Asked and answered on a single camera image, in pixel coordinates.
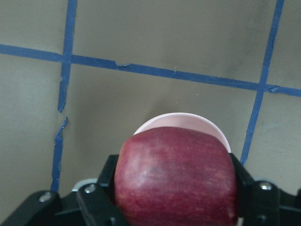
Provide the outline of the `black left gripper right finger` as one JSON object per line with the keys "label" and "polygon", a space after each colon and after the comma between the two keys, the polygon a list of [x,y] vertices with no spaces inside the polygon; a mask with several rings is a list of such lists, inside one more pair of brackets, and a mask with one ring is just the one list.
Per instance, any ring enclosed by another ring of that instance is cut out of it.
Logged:
{"label": "black left gripper right finger", "polygon": [[237,179],[238,216],[244,226],[299,226],[301,190],[289,194],[267,180],[254,180],[230,153]]}

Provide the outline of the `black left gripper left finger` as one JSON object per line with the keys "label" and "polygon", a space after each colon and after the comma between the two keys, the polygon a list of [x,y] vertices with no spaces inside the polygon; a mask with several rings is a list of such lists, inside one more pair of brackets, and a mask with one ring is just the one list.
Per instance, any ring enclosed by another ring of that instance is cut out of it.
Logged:
{"label": "black left gripper left finger", "polygon": [[77,202],[87,226],[127,226],[128,221],[115,205],[114,175],[119,156],[109,155],[95,183],[77,191]]}

